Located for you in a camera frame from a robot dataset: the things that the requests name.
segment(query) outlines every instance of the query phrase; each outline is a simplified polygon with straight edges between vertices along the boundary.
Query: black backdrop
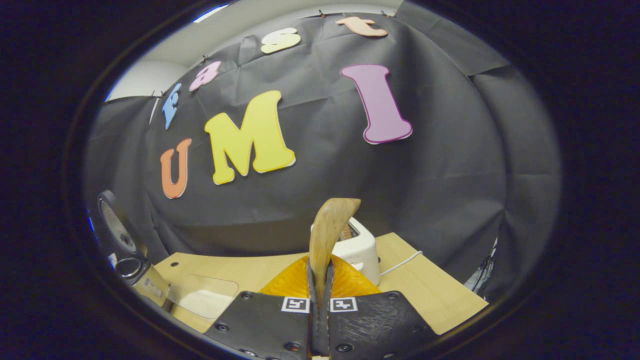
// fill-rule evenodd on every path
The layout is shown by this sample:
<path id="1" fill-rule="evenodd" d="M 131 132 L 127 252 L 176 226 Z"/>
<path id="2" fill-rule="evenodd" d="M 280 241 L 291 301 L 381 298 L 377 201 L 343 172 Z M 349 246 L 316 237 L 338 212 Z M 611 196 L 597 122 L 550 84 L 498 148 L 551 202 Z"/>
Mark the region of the black backdrop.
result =
<path id="1" fill-rule="evenodd" d="M 534 90 L 482 41 L 415 5 L 403 3 L 396 18 L 349 15 L 372 19 L 389 34 L 354 34 L 334 23 L 343 14 L 258 27 L 178 80 L 168 130 L 161 111 L 168 95 L 152 119 L 156 98 L 108 102 L 85 161 L 92 218 L 97 194 L 109 188 L 153 262 L 173 252 L 258 256 L 307 250 L 321 204 L 358 197 L 356 218 L 375 236 L 395 231 L 461 282 L 498 237 L 489 297 L 520 280 L 543 251 L 560 192 L 556 141 Z M 298 29 L 301 43 L 263 54 L 260 39 L 286 27 Z M 218 60 L 218 77 L 189 92 L 197 72 Z M 340 75 L 359 63 L 389 68 L 399 110 L 413 125 L 409 138 L 364 141 L 362 102 Z M 204 124 L 225 112 L 239 127 L 248 101 L 268 90 L 282 93 L 280 127 L 296 164 L 265 174 L 250 168 L 246 177 L 215 185 Z M 161 188 L 159 158 L 185 138 L 193 141 L 189 181 L 171 200 Z M 174 178 L 176 160 L 174 154 Z M 104 236 L 104 225 L 95 226 Z"/>

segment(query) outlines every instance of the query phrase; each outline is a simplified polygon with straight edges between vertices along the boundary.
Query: yellow letter m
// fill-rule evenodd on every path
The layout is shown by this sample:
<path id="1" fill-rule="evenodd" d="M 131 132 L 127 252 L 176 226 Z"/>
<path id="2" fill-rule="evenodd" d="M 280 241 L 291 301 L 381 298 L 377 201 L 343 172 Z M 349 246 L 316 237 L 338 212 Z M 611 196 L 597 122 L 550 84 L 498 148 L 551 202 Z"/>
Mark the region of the yellow letter m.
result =
<path id="1" fill-rule="evenodd" d="M 278 110 L 280 92 L 264 92 L 249 102 L 240 129 L 226 113 L 220 113 L 207 121 L 204 130 L 211 137 L 213 153 L 213 182 L 216 185 L 229 183 L 236 173 L 229 168 L 225 154 L 242 176 L 249 173 L 251 146 L 255 148 L 253 169 L 257 172 L 290 167 L 296 155 L 284 144 Z"/>

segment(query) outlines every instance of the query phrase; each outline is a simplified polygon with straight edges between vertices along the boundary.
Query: screw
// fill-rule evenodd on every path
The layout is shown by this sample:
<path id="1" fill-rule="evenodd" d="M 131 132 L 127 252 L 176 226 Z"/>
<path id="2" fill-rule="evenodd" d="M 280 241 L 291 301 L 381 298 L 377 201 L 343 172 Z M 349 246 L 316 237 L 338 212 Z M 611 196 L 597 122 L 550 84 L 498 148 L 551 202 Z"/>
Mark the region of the screw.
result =
<path id="1" fill-rule="evenodd" d="M 351 351 L 352 348 L 349 344 L 340 344 L 335 349 L 338 350 L 338 352 L 348 352 Z"/>
<path id="2" fill-rule="evenodd" d="M 284 345 L 284 348 L 287 349 L 288 351 L 300 351 L 300 344 L 299 343 L 286 343 Z"/>

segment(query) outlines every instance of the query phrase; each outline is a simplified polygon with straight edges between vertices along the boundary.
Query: wooden board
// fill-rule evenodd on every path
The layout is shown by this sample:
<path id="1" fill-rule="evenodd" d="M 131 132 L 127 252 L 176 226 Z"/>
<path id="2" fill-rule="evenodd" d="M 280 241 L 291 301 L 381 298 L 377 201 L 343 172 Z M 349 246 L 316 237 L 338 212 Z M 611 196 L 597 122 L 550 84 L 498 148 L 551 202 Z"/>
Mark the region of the wooden board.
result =
<path id="1" fill-rule="evenodd" d="M 416 250 L 395 233 L 376 238 L 380 272 L 399 264 Z M 232 281 L 238 292 L 260 291 L 274 276 L 292 262 L 306 255 L 226 258 L 175 253 L 156 265 L 160 274 L 172 284 L 180 284 L 187 274 Z M 398 290 L 416 308 L 436 334 L 442 334 L 464 322 L 487 305 L 487 302 L 453 279 L 422 255 L 380 277 L 381 291 Z M 202 318 L 176 307 L 172 315 L 200 332 L 215 319 Z"/>

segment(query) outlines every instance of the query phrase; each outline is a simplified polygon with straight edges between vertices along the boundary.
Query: white ceiling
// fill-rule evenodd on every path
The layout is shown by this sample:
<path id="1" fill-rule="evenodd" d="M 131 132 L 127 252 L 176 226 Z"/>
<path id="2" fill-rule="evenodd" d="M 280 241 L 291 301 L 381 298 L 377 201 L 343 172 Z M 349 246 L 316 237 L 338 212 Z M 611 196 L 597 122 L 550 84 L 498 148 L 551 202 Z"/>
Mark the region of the white ceiling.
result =
<path id="1" fill-rule="evenodd" d="M 393 14 L 403 0 L 240 0 L 197 24 L 184 28 L 151 49 L 140 60 L 168 61 L 191 68 L 221 47 L 237 41 L 260 24 L 279 17 L 308 17 L 323 13 L 366 12 Z"/>

